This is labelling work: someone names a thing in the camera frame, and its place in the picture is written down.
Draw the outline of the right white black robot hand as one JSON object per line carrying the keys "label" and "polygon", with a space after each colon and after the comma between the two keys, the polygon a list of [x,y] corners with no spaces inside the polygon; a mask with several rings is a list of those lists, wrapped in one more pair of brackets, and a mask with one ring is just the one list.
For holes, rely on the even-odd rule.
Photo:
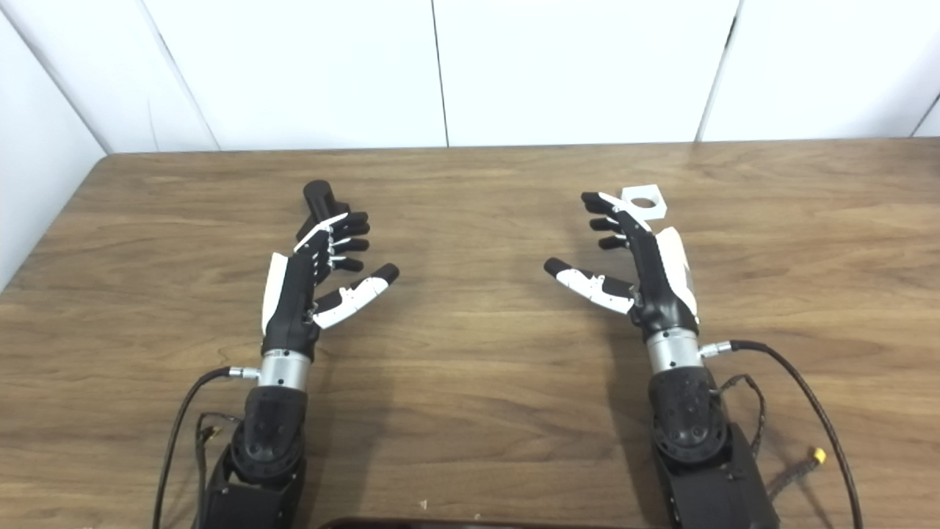
{"label": "right white black robot hand", "polygon": [[591,230],[609,232],[608,237],[599,239],[599,248],[630,251],[637,281],[594,273],[554,257],[544,262],[544,270],[591,303],[629,316],[645,339],[675,328],[698,334],[694,302],[682,297],[678,286],[670,283],[660,237],[647,221],[632,213],[631,202],[601,192],[584,192],[581,200],[585,211],[595,215]]}

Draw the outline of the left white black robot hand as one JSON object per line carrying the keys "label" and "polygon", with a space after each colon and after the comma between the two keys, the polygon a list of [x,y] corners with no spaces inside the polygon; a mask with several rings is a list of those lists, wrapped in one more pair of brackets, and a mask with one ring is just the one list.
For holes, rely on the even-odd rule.
{"label": "left white black robot hand", "polygon": [[373,274],[322,297],[317,288],[336,270],[360,272],[362,261],[349,252],[366,251],[367,213],[342,213],[312,224],[292,254],[274,253],[262,303],[262,353],[285,350],[314,359],[320,332],[361,311],[399,278],[400,269],[387,262]]}

